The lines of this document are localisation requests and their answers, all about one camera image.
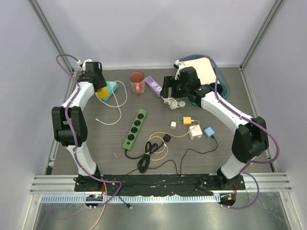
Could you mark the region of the purple power strip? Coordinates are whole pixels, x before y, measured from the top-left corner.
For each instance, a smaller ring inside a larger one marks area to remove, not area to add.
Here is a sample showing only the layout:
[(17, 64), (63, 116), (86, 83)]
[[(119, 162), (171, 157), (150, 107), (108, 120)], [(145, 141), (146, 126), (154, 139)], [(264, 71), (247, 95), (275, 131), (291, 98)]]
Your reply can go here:
[(162, 87), (151, 76), (145, 78), (145, 84), (157, 97), (161, 97), (160, 92)]

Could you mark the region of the teal triangular base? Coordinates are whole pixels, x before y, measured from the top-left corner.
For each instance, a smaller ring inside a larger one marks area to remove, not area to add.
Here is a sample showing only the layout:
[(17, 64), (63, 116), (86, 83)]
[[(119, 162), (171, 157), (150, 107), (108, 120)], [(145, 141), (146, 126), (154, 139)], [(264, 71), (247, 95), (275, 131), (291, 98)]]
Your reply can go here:
[(106, 102), (115, 92), (115, 90), (118, 88), (118, 83), (115, 81), (107, 81), (107, 92), (108, 96), (106, 96), (103, 101)]

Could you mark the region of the small white usb charger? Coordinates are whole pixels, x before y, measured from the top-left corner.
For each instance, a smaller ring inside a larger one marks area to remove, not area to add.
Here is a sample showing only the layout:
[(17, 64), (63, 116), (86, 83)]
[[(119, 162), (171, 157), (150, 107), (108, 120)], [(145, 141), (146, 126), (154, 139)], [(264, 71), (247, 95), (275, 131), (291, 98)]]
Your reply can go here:
[(177, 126), (177, 123), (176, 123), (176, 122), (174, 122), (174, 121), (172, 121), (172, 122), (171, 122), (171, 126), (170, 126), (170, 127), (171, 127), (172, 129), (175, 129), (175, 128), (176, 128), (176, 126)]

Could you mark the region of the yellow charger plug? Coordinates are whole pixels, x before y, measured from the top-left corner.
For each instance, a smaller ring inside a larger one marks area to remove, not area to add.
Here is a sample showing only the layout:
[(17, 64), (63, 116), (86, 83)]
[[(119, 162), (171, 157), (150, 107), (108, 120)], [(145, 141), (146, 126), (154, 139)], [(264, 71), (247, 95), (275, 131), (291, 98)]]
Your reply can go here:
[(183, 125), (191, 125), (194, 122), (190, 116), (184, 116), (180, 121), (183, 123)]

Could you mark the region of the white cube adapter plug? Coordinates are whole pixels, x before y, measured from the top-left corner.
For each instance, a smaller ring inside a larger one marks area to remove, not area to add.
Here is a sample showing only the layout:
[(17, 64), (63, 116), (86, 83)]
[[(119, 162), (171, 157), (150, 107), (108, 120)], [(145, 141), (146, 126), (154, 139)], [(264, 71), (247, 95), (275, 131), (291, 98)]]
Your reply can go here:
[(200, 139), (203, 135), (200, 125), (192, 125), (188, 129), (191, 140)]

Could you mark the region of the green power strip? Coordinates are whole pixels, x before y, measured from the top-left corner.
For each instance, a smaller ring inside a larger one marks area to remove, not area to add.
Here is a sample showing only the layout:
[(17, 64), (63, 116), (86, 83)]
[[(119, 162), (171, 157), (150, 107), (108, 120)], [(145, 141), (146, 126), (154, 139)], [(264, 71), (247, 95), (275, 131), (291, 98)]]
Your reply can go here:
[(132, 122), (131, 128), (128, 131), (126, 139), (123, 143), (123, 148), (126, 150), (131, 150), (136, 141), (136, 138), (140, 132), (140, 129), (144, 123), (145, 117), (147, 115), (147, 111), (144, 109), (139, 109), (138, 113)]

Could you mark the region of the blue charger plug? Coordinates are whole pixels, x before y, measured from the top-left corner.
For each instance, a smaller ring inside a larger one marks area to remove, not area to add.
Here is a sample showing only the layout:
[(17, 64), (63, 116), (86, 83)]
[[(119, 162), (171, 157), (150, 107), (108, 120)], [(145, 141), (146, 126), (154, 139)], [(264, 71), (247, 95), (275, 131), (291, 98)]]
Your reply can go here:
[(208, 138), (213, 138), (215, 134), (215, 131), (211, 127), (205, 128), (203, 132)]

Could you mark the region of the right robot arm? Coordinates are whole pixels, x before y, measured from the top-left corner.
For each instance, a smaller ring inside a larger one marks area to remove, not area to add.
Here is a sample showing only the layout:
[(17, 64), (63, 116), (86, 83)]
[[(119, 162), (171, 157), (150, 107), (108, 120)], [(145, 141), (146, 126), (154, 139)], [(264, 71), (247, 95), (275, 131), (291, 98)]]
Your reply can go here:
[(165, 76), (162, 97), (187, 97), (190, 102), (210, 112), (233, 133), (232, 155), (217, 171), (217, 185), (228, 189), (237, 176), (269, 146), (266, 122), (263, 118), (246, 115), (239, 111), (209, 84), (202, 84), (193, 67), (179, 70), (176, 76)]

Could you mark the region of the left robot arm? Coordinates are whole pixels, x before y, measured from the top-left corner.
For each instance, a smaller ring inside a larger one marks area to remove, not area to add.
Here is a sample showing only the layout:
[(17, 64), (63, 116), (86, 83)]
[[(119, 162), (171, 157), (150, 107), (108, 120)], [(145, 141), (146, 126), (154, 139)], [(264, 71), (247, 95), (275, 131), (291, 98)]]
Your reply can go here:
[(89, 99), (107, 83), (100, 62), (89, 59), (83, 62), (82, 68), (78, 79), (73, 79), (74, 91), (61, 106), (52, 108), (51, 115), (55, 140), (70, 152), (78, 168), (78, 176), (73, 179), (74, 190), (89, 192), (101, 190), (102, 179), (87, 147), (88, 129), (83, 110)]

